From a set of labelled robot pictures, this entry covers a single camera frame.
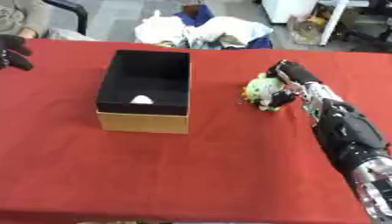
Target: cardboard box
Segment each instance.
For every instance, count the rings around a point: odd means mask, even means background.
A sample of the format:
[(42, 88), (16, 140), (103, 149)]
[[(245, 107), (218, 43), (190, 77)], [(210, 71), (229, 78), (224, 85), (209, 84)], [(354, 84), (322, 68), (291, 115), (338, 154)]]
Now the cardboard box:
[[(119, 50), (96, 106), (105, 130), (188, 133), (190, 57), (185, 52)], [(153, 104), (131, 103), (149, 97)]]

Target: floor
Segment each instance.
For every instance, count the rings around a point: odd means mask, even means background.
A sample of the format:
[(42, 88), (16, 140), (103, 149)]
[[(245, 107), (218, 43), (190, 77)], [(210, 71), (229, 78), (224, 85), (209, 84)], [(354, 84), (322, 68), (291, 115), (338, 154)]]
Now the floor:
[[(133, 42), (134, 28), (150, 17), (154, 10), (160, 10), (164, 16), (170, 16), (181, 10), (183, 3), (194, 3), (199, 0), (72, 0), (82, 4), (89, 12), (87, 35), (113, 42)], [(215, 16), (230, 16), (248, 21), (269, 24), (263, 8), (252, 3), (252, 0), (204, 0)], [(74, 30), (76, 17), (61, 9), (53, 9), (52, 27)], [(333, 41), (328, 46), (296, 45), (290, 41), (290, 34), (285, 26), (273, 26), (270, 36), (274, 48), (304, 50), (350, 50), (353, 45)]]

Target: table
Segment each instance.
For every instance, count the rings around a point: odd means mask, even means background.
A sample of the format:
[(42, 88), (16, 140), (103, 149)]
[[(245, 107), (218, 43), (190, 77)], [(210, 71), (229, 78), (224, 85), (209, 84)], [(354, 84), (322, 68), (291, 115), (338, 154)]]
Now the table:
[(44, 39), (29, 46), (36, 68), (0, 75), (0, 222), (368, 223), (299, 101), (271, 114), (237, 100), (258, 73), (295, 60), (392, 139), (392, 56), (188, 50), (190, 134), (170, 135), (101, 130), (95, 97), (116, 49), (186, 50)]

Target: white plastic bag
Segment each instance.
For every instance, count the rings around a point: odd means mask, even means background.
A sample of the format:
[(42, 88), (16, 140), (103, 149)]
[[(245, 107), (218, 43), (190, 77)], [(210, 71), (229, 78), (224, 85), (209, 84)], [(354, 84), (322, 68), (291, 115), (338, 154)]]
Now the white plastic bag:
[(156, 10), (154, 16), (146, 18), (135, 28), (136, 42), (181, 46), (186, 40), (183, 35), (185, 28), (181, 18), (161, 17), (161, 12)]
[(245, 47), (250, 41), (272, 33), (268, 26), (235, 17), (213, 17), (187, 33), (191, 48), (219, 40), (224, 47)]

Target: plush toy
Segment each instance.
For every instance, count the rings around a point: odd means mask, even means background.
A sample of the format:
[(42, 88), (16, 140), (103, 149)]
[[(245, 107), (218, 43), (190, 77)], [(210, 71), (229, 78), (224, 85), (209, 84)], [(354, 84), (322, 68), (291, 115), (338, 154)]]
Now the plush toy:
[(278, 111), (279, 108), (270, 107), (272, 95), (284, 89), (284, 84), (278, 78), (267, 78), (265, 73), (260, 73), (252, 80), (242, 93), (242, 97), (259, 107), (262, 111)]

